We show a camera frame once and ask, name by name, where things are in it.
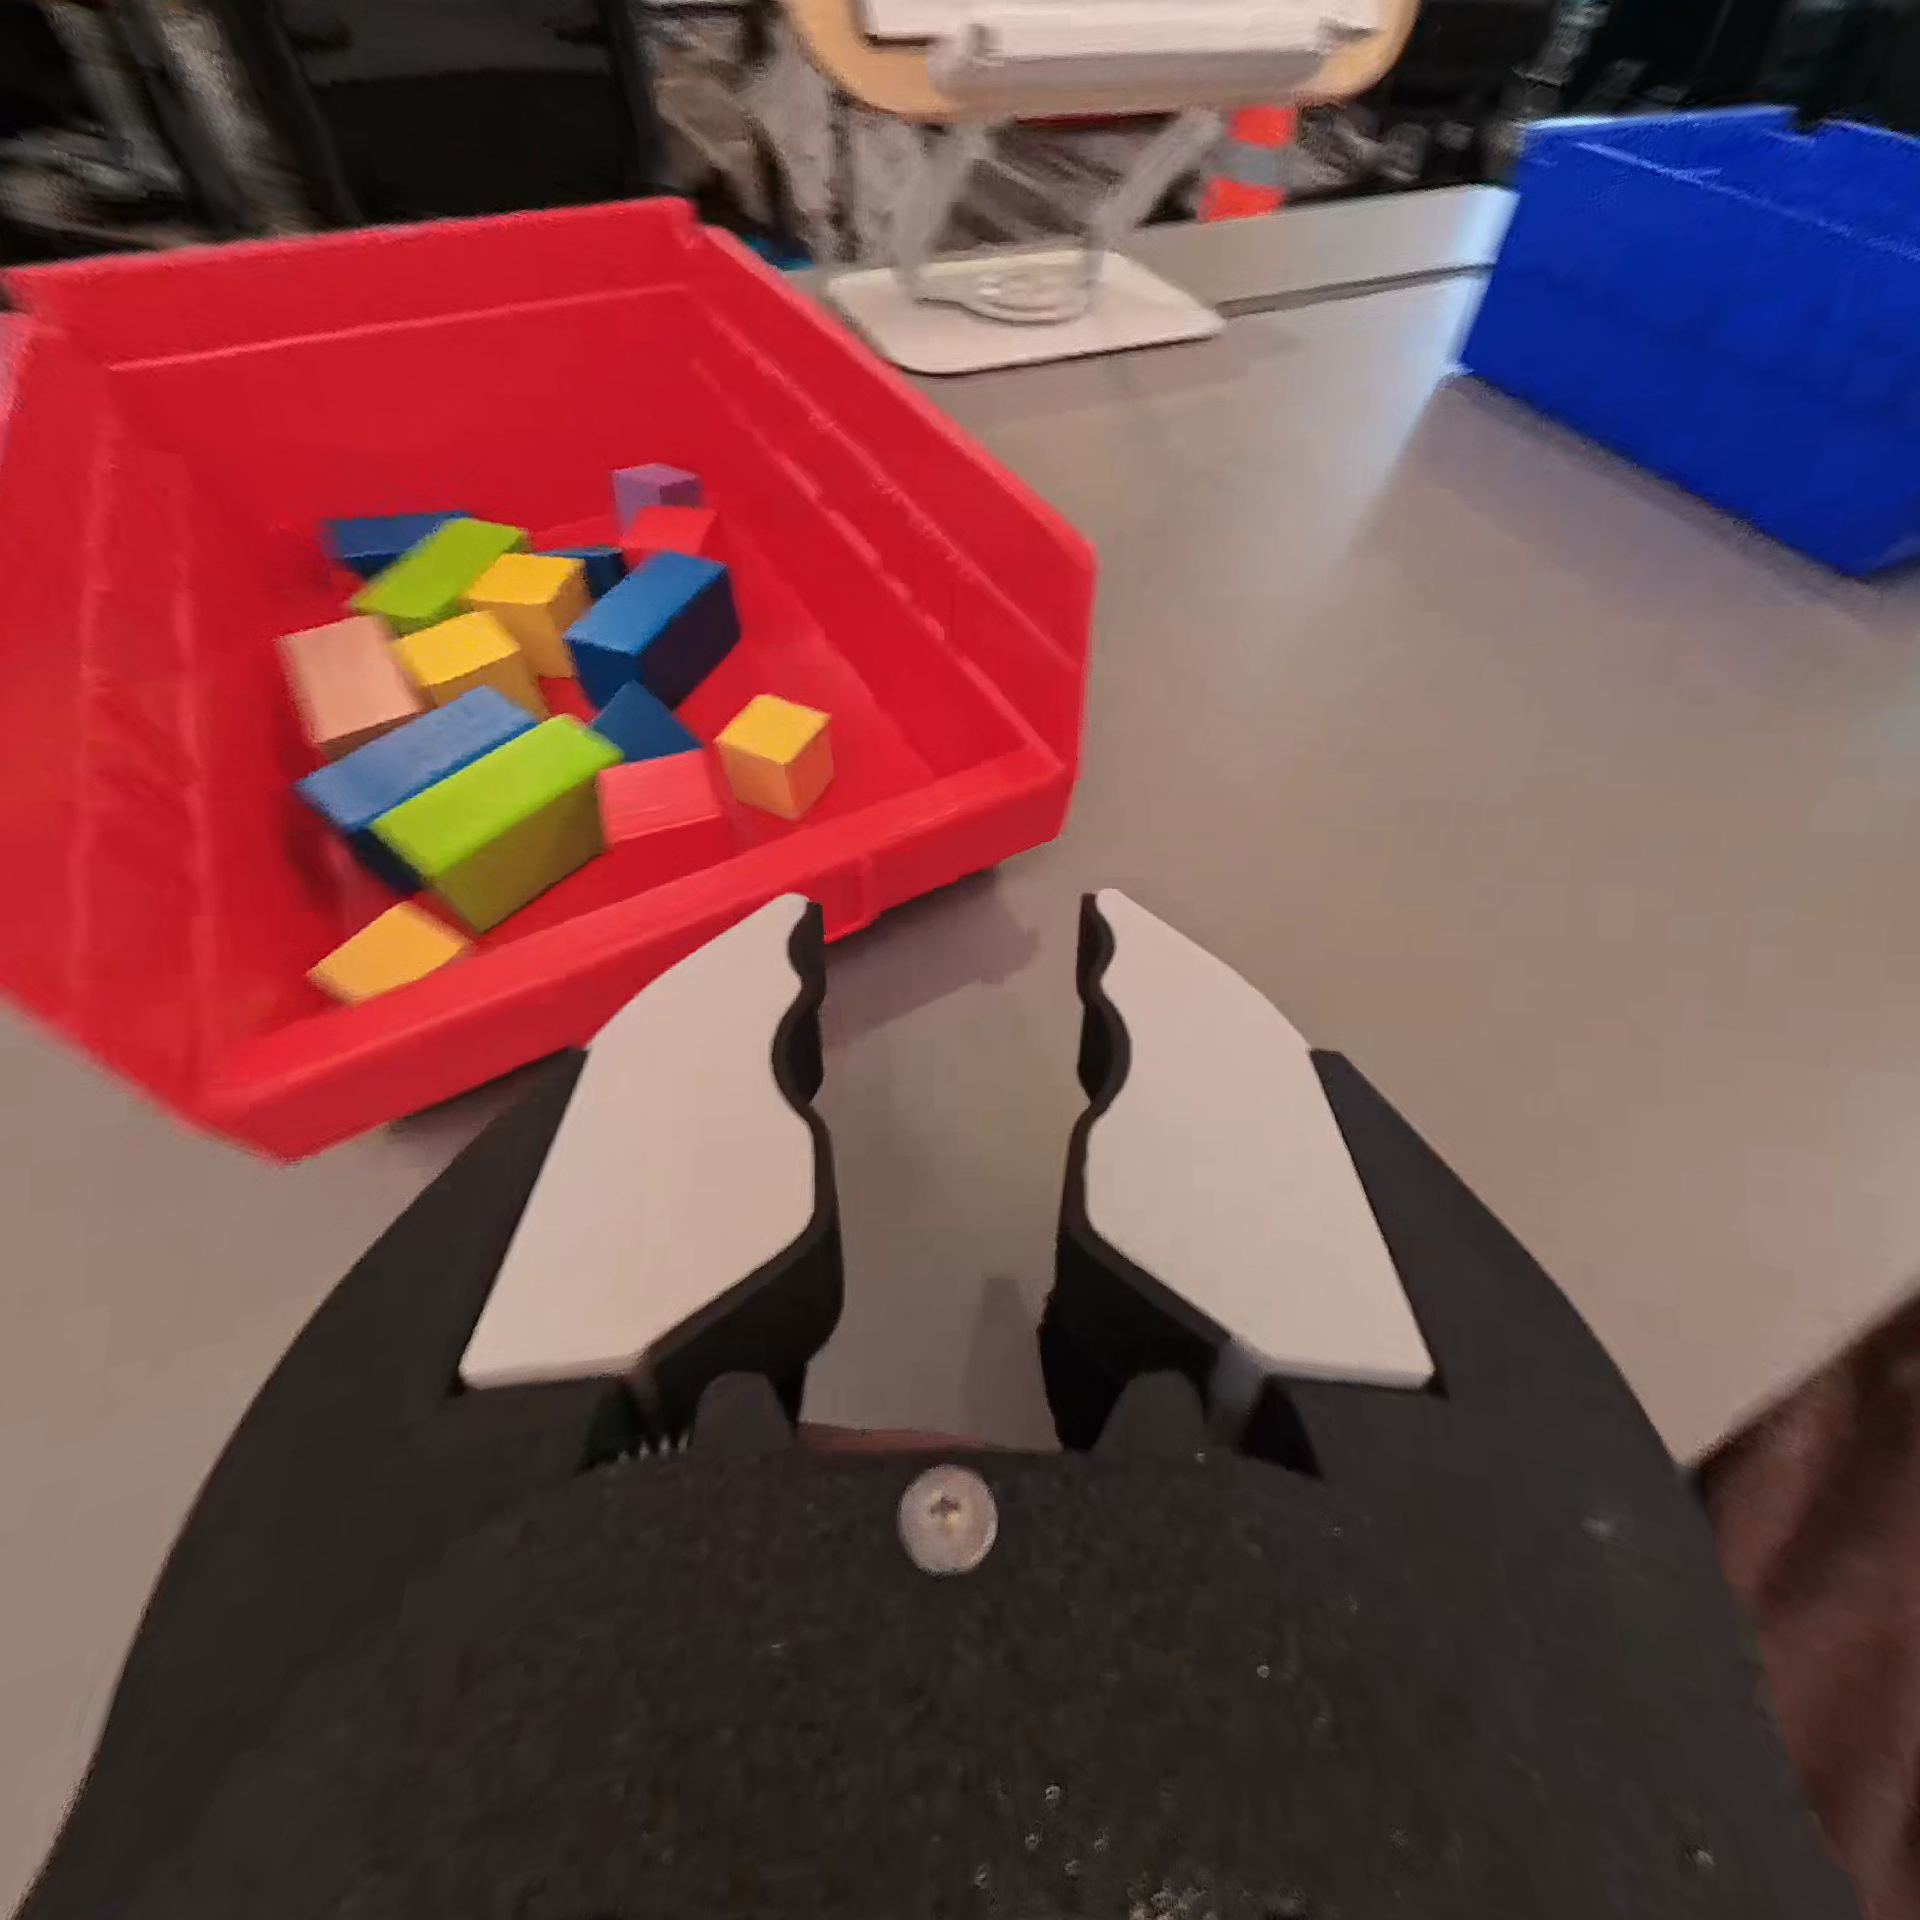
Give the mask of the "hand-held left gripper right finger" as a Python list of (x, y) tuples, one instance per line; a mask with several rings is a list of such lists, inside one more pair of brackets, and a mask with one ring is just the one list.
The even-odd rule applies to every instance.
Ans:
[(1218, 1420), (1271, 1384), (1422, 1394), (1435, 1361), (1313, 1048), (1116, 888), (1079, 899), (1083, 1110), (1068, 1135), (1048, 1342), (1118, 1389), (1178, 1373)]

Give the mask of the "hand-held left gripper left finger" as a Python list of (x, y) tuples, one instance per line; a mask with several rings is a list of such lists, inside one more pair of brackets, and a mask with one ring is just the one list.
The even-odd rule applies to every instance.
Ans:
[(821, 1000), (821, 909), (779, 893), (601, 1026), (460, 1385), (622, 1380), (647, 1420), (685, 1420), (753, 1373), (800, 1405), (846, 1303)]

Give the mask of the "pile of coloured wooden blocks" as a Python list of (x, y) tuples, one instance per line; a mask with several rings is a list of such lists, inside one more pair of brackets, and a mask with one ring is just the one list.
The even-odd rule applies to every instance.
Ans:
[(300, 805), (394, 903), (310, 972), (337, 1004), (419, 981), (480, 938), (700, 874), (752, 820), (796, 826), (836, 779), (827, 712), (755, 692), (692, 707), (747, 636), (704, 476), (609, 474), (612, 538), (457, 508), (318, 523), (351, 584), (275, 638), (315, 765)]

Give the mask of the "red plastic bin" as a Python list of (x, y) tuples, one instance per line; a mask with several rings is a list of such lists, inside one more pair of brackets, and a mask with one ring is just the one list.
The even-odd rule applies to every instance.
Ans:
[[(108, 254), (5, 293), (3, 997), (182, 1122), (302, 1159), (586, 1044), (767, 899), (831, 939), (1059, 832), (1091, 543), (685, 203)], [(293, 791), (275, 638), (343, 609), (324, 520), (587, 543), (643, 462), (706, 484), (735, 572), (688, 724), (823, 707), (827, 791), (330, 1004), (307, 972), (394, 893)]]

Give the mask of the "blue plastic bin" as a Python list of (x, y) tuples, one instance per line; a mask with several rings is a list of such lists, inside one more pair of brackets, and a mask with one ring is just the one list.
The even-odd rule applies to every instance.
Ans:
[(1814, 563), (1916, 563), (1914, 135), (1553, 117), (1511, 190), (1467, 373)]

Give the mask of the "grey desk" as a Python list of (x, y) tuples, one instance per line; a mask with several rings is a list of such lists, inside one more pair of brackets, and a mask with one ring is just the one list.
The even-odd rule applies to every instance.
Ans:
[(805, 1411), (1048, 1438), (1029, 1312), (1116, 888), (1343, 1052), (1683, 1461), (1916, 1291), (1916, 576), (1797, 560), (1458, 368), (1509, 197), (1135, 246), (1185, 348), (891, 372), (1089, 539), (1041, 845), (830, 953)]

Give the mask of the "white board stand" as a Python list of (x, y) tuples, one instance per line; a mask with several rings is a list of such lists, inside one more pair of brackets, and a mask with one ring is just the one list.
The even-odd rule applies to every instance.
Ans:
[(934, 377), (1215, 338), (1220, 312), (1125, 256), (1123, 244), (1224, 128), (1213, 107), (1173, 113), (1068, 242), (938, 254), (947, 215), (999, 129), (991, 117), (958, 119), (930, 145), (900, 203), (890, 262), (836, 271), (827, 301), (881, 359)]

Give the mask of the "red floor object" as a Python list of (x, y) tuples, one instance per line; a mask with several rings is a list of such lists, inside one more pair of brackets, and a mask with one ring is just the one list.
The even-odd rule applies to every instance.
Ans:
[(1212, 154), (1202, 161), (1196, 221), (1256, 219), (1284, 206), (1298, 117), (1298, 107), (1279, 104), (1244, 105), (1228, 113)]

